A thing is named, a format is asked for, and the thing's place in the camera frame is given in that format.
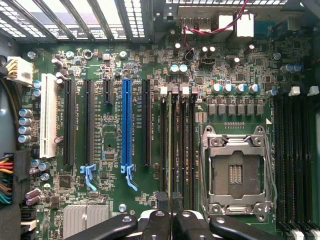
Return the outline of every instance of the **white pci slot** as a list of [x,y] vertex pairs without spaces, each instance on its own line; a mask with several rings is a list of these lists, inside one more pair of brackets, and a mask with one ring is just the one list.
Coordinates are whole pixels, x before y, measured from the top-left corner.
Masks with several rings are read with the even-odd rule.
[[57,84],[50,73],[41,75],[40,158],[56,156]]

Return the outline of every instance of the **white connector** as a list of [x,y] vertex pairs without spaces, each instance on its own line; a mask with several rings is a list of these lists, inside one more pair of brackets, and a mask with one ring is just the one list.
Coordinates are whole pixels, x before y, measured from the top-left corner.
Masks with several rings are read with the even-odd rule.
[[40,158],[56,156],[57,84],[50,73],[41,75]]
[[23,84],[31,85],[33,84],[34,79],[34,66],[32,63],[22,59],[19,56],[8,56],[8,61],[13,60],[17,62],[16,68],[16,77],[10,78],[8,80]]

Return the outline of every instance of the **green circuit board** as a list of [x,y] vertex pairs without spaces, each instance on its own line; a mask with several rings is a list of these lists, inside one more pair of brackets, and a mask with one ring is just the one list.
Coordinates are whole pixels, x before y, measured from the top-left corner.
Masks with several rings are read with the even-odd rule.
[[[209,42],[190,42],[190,46],[209,46]],[[273,102],[266,95],[272,88],[277,88],[279,79],[283,82],[295,81],[293,74],[280,72],[283,64],[296,63],[303,56],[309,55],[311,50],[310,39],[297,38],[288,39],[284,42],[273,42],[265,39],[255,42],[255,50],[249,55],[244,55],[244,48],[229,48],[225,44],[215,43],[216,48],[215,65],[209,68],[199,68],[198,61],[185,61],[184,46],[178,55],[173,54],[174,43],[164,40],[157,44],[132,45],[132,44],[66,44],[66,45],[29,45],[25,50],[25,57],[28,51],[34,51],[38,57],[34,63],[34,80],[41,80],[41,74],[55,74],[52,58],[63,62],[64,68],[72,74],[69,79],[75,82],[75,162],[73,165],[64,164],[63,144],[57,144],[56,157],[47,159],[51,167],[47,171],[49,180],[42,181],[39,174],[31,177],[31,189],[41,190],[41,200],[36,205],[28,208],[37,209],[37,239],[38,240],[59,240],[64,239],[64,208],[72,205],[101,205],[108,206],[107,219],[120,214],[119,206],[124,204],[124,212],[134,215],[137,218],[146,210],[158,209],[157,192],[160,191],[162,180],[169,184],[172,179],[169,173],[165,179],[159,177],[159,164],[161,162],[161,88],[167,87],[168,92],[174,87],[188,87],[197,90],[194,104],[194,208],[201,212],[200,188],[199,188],[199,157],[200,157],[200,129],[207,125],[214,127],[218,134],[222,135],[245,135],[252,134],[257,126],[263,126],[271,151],[274,147],[274,121]],[[90,60],[84,59],[87,50],[93,53]],[[73,59],[66,58],[66,52],[74,53]],[[125,51],[127,57],[120,58],[120,52]],[[281,52],[281,60],[274,59],[274,53]],[[226,56],[238,56],[241,61],[238,66],[230,68]],[[170,67],[173,64],[180,66],[186,64],[187,72],[183,77],[181,74],[172,75]],[[304,74],[299,75],[299,81],[306,81]],[[112,82],[112,104],[104,103],[104,79]],[[132,163],[134,165],[132,183],[136,185],[137,191],[128,186],[125,174],[121,173],[122,157],[122,111],[123,79],[130,79],[132,83]],[[93,162],[96,170],[92,172],[92,185],[96,187],[93,191],[86,185],[85,175],[81,173],[81,166],[86,163],[85,157],[85,80],[94,82],[94,156]],[[150,80],[150,165],[142,164],[143,158],[143,124],[142,124],[142,84],[143,80]],[[247,87],[258,84],[259,91],[252,95],[248,92],[241,96],[234,91],[225,94],[212,93],[212,86],[216,83],[224,86],[232,84],[235,88],[239,84]],[[35,109],[39,98],[33,95],[34,88],[24,88],[22,107],[32,109],[34,121],[32,122],[31,136],[36,137],[34,142],[25,144],[24,148],[36,149],[39,145],[40,135],[40,110]],[[57,120],[56,136],[64,135],[64,109],[65,90],[57,88]],[[171,95],[168,95],[166,110],[171,113],[172,107],[169,104]],[[261,106],[260,114],[233,114],[228,113],[229,109],[221,109],[218,114],[209,113],[210,101],[218,105],[253,105]],[[177,106],[177,115],[181,114],[180,105]],[[176,127],[177,136],[184,130],[179,125],[179,117],[173,117],[178,122]],[[180,143],[179,138],[175,139],[176,144]],[[184,205],[190,207],[190,180],[184,180]],[[317,209],[317,199],[312,199],[314,209]],[[235,216],[241,221],[252,224],[269,233],[281,235],[276,229],[275,212],[272,210],[264,222],[259,222],[254,215]]]

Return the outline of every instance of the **blue pcie slot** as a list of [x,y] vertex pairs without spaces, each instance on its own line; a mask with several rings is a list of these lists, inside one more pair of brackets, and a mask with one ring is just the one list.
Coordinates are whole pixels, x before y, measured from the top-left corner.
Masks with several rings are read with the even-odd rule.
[[122,80],[122,148],[121,148],[121,173],[126,174],[128,186],[137,191],[132,183],[132,83],[130,79]]

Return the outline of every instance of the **chip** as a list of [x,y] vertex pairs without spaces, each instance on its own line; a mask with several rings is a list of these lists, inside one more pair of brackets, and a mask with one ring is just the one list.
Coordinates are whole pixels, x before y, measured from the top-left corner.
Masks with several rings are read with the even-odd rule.
[[71,176],[68,176],[68,175],[59,176],[59,187],[70,189],[71,188]]

